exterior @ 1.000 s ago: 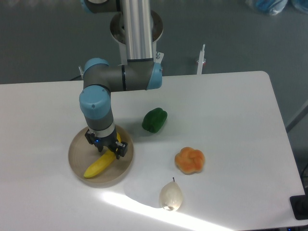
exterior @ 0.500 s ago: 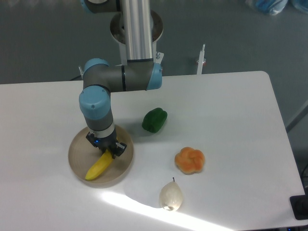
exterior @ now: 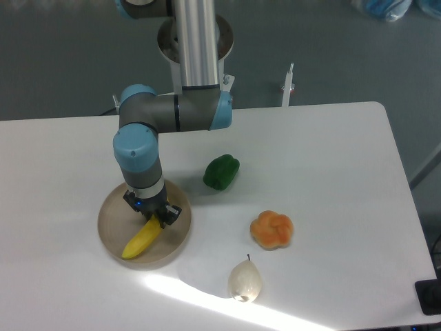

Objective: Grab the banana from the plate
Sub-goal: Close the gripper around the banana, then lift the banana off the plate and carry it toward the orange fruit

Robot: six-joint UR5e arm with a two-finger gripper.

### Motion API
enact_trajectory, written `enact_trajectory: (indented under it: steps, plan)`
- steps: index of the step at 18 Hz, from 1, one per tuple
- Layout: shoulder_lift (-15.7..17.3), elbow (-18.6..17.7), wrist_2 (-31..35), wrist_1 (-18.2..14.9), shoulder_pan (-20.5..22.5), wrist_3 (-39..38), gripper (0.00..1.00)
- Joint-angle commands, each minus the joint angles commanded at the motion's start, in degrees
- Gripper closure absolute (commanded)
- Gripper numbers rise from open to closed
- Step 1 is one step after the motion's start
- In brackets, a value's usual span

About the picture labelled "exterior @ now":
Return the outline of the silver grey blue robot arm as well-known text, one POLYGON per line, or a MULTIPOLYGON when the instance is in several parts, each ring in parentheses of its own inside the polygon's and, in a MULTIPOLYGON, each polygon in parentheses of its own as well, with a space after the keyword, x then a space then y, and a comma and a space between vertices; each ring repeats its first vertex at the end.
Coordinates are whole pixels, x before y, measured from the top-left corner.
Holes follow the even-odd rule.
POLYGON ((162 228, 178 219, 181 208, 167 201, 158 151, 160 133, 218 130, 232 123, 232 96, 221 87, 213 1, 117 1, 131 19, 170 17, 177 32, 181 92, 157 95, 149 86, 127 87, 116 101, 119 128, 113 151, 127 185, 123 198, 162 228))

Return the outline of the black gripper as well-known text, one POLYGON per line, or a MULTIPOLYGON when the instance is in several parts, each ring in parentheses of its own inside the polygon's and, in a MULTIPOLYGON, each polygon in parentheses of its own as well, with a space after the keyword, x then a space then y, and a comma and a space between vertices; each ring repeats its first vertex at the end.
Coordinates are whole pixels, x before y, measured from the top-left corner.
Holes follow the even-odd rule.
POLYGON ((149 220, 149 212, 153 212, 162 229, 172 225, 182 212, 180 207, 170 205, 167 202, 166 188, 150 198, 136 197, 133 192, 127 190, 123 195, 123 199, 133 211, 142 214, 146 221, 149 220))

